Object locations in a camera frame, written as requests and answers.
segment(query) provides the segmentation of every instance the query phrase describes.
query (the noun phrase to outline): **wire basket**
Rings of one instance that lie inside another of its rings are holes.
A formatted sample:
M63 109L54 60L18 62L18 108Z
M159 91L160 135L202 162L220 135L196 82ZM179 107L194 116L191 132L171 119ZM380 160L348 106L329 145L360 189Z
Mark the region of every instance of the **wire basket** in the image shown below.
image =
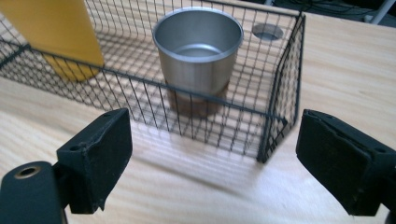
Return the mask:
M86 7L105 57L103 67L31 48L0 15L0 76L104 110L128 107L136 122L261 162L295 124L304 15L191 0L86 0ZM151 31L165 13L181 7L225 11L244 29L225 98L185 91L164 81ZM265 24L281 30L281 36L257 32ZM89 65L100 73L86 81L68 81L55 74L44 56ZM181 113L176 92L201 98L204 108L218 105L219 111L198 117Z

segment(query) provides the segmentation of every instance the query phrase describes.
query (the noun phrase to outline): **yellow cup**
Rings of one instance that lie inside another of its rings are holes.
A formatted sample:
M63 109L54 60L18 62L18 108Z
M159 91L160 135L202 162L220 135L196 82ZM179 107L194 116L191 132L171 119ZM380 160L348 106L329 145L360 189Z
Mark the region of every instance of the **yellow cup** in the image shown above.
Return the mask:
M103 66L102 52L83 0L0 0L0 12L35 49ZM49 55L55 72L82 81L99 70Z

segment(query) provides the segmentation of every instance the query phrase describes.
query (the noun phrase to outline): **table surface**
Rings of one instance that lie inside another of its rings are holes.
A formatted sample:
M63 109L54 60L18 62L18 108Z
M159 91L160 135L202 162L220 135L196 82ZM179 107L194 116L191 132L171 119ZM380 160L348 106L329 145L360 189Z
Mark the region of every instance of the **table surface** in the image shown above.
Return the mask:
M307 14L300 116L332 114L396 148L396 29ZM0 78L0 176L55 150L102 111ZM296 158L299 124L258 164L132 124L134 155L105 212L70 223L384 223L352 217Z

